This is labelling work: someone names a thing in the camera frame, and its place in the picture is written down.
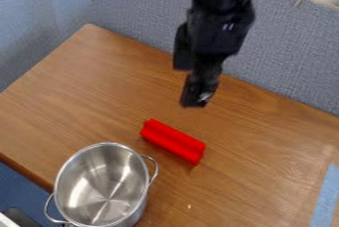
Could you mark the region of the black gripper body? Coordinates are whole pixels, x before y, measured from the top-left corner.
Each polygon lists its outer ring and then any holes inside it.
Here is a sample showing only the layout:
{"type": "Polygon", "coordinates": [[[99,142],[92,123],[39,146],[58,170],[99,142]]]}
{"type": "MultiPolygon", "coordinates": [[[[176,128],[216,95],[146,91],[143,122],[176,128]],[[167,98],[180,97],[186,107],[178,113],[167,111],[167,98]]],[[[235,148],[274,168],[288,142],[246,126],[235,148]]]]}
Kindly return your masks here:
{"type": "Polygon", "coordinates": [[[194,5],[187,21],[179,26],[174,46],[174,68],[190,70],[192,83],[215,83],[222,64],[243,45],[255,21],[251,4],[227,11],[210,10],[194,5]]]}

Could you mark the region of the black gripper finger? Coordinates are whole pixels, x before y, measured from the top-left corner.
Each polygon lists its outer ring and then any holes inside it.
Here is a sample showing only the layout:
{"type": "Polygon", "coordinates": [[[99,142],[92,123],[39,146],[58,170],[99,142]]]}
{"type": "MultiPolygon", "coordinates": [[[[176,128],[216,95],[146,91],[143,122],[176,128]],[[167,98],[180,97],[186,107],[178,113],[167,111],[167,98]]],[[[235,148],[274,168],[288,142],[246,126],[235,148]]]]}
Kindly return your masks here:
{"type": "Polygon", "coordinates": [[[207,88],[204,89],[203,93],[200,94],[200,104],[203,106],[206,106],[210,103],[216,93],[218,87],[219,87],[218,83],[210,84],[207,88]]]}
{"type": "Polygon", "coordinates": [[[187,76],[180,96],[180,105],[188,107],[204,107],[206,102],[200,100],[202,83],[191,75],[187,76]]]}

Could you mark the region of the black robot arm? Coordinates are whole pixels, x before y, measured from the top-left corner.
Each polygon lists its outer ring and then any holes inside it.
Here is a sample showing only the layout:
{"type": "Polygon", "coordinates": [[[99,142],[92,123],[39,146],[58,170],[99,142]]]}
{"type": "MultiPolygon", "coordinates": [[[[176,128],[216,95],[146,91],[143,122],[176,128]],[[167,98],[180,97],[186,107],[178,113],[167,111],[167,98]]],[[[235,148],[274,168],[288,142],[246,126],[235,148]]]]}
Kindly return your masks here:
{"type": "Polygon", "coordinates": [[[218,90],[224,60],[255,22],[254,0],[192,0],[174,46],[174,68],[187,70],[180,105],[203,108],[218,90]]]}

